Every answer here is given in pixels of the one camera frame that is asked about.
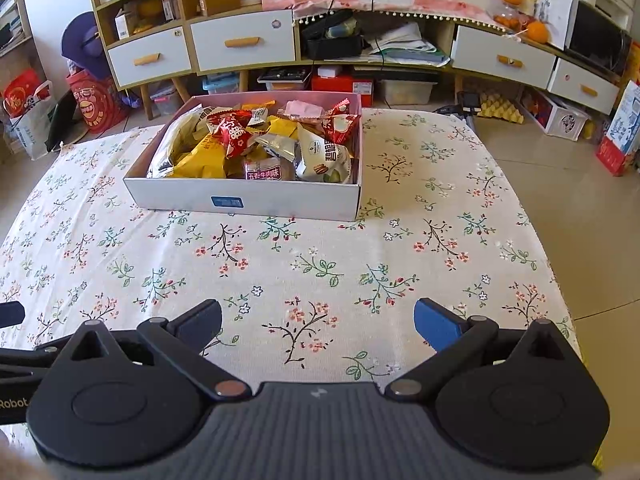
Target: wooden drawer handle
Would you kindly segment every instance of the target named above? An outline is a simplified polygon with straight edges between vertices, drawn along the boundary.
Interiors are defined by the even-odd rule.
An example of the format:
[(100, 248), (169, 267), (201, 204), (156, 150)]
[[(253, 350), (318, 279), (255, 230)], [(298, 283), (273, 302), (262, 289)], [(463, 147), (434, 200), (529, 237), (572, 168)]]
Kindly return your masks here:
[(585, 94), (590, 95), (591, 97), (598, 97), (598, 92), (593, 88), (589, 88), (585, 85), (580, 85), (580, 90), (582, 90)]
[(524, 66), (524, 63), (521, 62), (519, 59), (513, 59), (511, 57), (498, 55), (497, 60), (503, 65), (514, 66), (516, 68), (522, 68)]
[(257, 45), (260, 41), (259, 36), (254, 36), (251, 38), (236, 38), (235, 40), (226, 40), (225, 46), (228, 48), (239, 48), (243, 46), (254, 46)]
[(149, 63), (155, 63), (160, 59), (160, 53), (148, 54), (148, 56), (142, 56), (133, 60), (134, 66), (148, 65)]

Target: blue gripper pad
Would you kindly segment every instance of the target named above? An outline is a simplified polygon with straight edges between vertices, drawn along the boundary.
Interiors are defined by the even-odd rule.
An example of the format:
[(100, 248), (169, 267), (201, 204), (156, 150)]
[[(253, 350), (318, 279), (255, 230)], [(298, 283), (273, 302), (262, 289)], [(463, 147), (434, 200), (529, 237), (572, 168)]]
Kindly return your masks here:
[(415, 302), (414, 325), (418, 334), (436, 352), (455, 342), (468, 328), (465, 319), (429, 298), (422, 298)]

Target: white drawer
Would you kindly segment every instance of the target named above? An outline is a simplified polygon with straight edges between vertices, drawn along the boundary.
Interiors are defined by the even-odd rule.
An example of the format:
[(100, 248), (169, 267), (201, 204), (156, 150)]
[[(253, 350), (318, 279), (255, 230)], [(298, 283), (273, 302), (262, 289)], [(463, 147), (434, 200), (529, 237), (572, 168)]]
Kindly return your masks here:
[(129, 41), (108, 53), (120, 87), (191, 70), (182, 27)]
[(515, 40), (458, 27), (453, 44), (453, 67), (495, 75), (546, 88), (556, 56)]
[(609, 115), (618, 87), (565, 59), (558, 59), (548, 90)]
[[(296, 51), (291, 23), (290, 10), (254, 12), (193, 23), (191, 33), (200, 71), (294, 61)], [(234, 46), (234, 40), (240, 45)]]

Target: egg carton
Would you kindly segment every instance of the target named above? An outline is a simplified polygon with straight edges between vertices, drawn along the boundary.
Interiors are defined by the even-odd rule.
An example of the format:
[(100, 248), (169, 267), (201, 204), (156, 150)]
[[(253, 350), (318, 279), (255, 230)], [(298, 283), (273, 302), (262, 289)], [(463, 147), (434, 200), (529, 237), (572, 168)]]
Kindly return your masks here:
[(478, 117), (504, 119), (515, 124), (524, 122), (524, 116), (516, 105), (498, 93), (482, 92), (480, 94), (480, 108)]

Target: white tablecloth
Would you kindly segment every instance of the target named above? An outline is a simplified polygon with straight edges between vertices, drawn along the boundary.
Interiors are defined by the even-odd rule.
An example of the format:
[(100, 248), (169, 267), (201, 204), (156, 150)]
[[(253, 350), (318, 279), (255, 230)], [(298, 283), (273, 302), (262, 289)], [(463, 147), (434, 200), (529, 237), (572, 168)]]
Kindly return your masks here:
[[(252, 388), (384, 387), (433, 354), (413, 323), (429, 297), (505, 328), (548, 317), (577, 350), (538, 237), (466, 124), (376, 109), (362, 120), (364, 188), (348, 223), (139, 209), (122, 177), (158, 128), (64, 148), (0, 251), (0, 298), (28, 313), (0, 344), (30, 348), (89, 318), (131, 329), (216, 298), (223, 330), (204, 355)], [(7, 433), (31, 445), (24, 426)]]

